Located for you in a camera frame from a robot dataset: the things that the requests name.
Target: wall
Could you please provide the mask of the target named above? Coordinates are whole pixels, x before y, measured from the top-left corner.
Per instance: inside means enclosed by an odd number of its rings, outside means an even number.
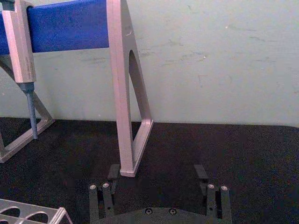
[[[299,126],[299,1],[128,6],[155,121]],[[34,59],[36,91],[54,118],[115,120],[108,49]],[[2,70],[0,86],[0,116],[27,117],[25,97]],[[131,101],[138,120],[133,92]]]

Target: blue bar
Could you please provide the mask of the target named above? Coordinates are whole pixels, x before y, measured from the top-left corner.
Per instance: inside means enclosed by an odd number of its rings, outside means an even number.
[[[33,52],[108,48],[106,0],[77,0],[27,9]],[[9,54],[0,14],[0,55]]]

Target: blue padded bar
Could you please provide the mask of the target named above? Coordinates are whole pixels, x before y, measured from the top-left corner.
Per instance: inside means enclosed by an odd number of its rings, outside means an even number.
[[[108,48],[106,0],[77,0],[27,9],[33,52]],[[0,55],[8,54],[0,18]]]

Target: screw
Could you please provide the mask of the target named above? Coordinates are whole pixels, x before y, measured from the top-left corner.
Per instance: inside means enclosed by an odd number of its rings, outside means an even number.
[[[209,187],[210,189],[214,189],[214,188],[215,188],[215,186],[212,185],[212,184],[209,184],[208,187]]]
[[[147,214],[147,215],[151,215],[152,213],[153,213],[152,209],[146,209],[145,210],[145,214]]]
[[[177,213],[177,210],[169,209],[169,213],[174,216]]]
[[[228,190],[228,188],[226,186],[221,186],[222,190]]]
[[[103,187],[104,187],[104,188],[109,187],[109,183],[104,183],[104,184],[103,184]]]

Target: screw head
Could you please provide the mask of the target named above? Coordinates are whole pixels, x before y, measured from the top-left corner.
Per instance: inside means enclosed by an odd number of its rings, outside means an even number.
[[[109,187],[109,183],[104,183],[104,184],[103,184],[103,187],[104,187],[104,188]]]
[[[90,185],[89,189],[90,190],[94,190],[97,186],[95,186],[94,184],[93,185]]]
[[[153,210],[152,209],[146,209],[145,214],[151,215],[151,214],[153,214]]]
[[[210,189],[214,189],[214,188],[215,188],[215,186],[214,186],[213,184],[209,184],[208,187],[209,187]]]
[[[226,186],[221,186],[222,190],[228,190],[228,188]]]
[[[177,213],[177,210],[169,209],[169,213],[174,216]]]

